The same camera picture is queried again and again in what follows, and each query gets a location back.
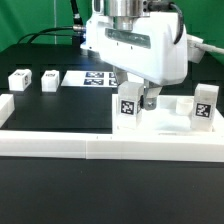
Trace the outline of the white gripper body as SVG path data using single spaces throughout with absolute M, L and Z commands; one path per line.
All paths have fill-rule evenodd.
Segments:
M 188 69 L 187 37 L 174 43 L 176 13 L 152 12 L 133 20 L 131 31 L 113 28 L 110 17 L 95 13 L 86 24 L 86 45 L 100 58 L 157 85 L 181 83 Z

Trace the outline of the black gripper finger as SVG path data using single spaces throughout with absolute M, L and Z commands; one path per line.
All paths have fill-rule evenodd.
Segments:
M 154 110 L 157 106 L 157 97 L 162 87 L 158 84 L 144 80 L 144 91 L 141 100 L 141 107 L 145 110 Z
M 128 80 L 127 72 L 123 69 L 120 69 L 120 68 L 114 66 L 113 73 L 115 75 L 115 79 L 116 79 L 118 85 L 121 85 L 122 83 L 124 83 L 125 81 Z

